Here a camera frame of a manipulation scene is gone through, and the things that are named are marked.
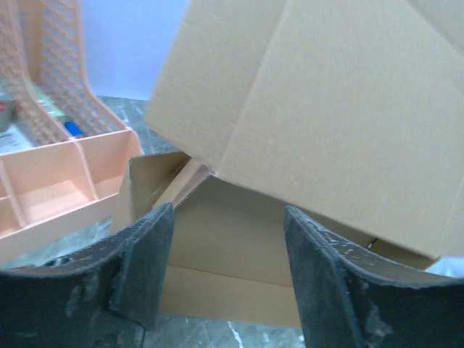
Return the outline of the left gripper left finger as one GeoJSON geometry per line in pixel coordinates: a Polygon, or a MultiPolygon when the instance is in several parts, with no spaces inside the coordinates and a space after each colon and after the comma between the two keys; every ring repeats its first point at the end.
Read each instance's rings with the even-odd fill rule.
{"type": "Polygon", "coordinates": [[[174,229],[171,204],[41,266],[1,272],[3,347],[142,347],[154,330],[174,229]]]}

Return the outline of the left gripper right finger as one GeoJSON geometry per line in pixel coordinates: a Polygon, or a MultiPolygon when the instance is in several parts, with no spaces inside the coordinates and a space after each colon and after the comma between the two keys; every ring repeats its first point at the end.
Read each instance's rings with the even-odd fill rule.
{"type": "Polygon", "coordinates": [[[307,347],[461,347],[463,280],[389,260],[296,207],[286,248],[307,347]]]}

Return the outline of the large cardboard box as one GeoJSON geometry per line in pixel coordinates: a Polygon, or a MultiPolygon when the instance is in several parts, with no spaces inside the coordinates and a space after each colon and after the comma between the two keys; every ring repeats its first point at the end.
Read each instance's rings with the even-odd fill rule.
{"type": "Polygon", "coordinates": [[[112,232],[170,203],[159,310],[299,326],[286,206],[417,268],[463,255],[461,1],[192,1],[112,232]]]}

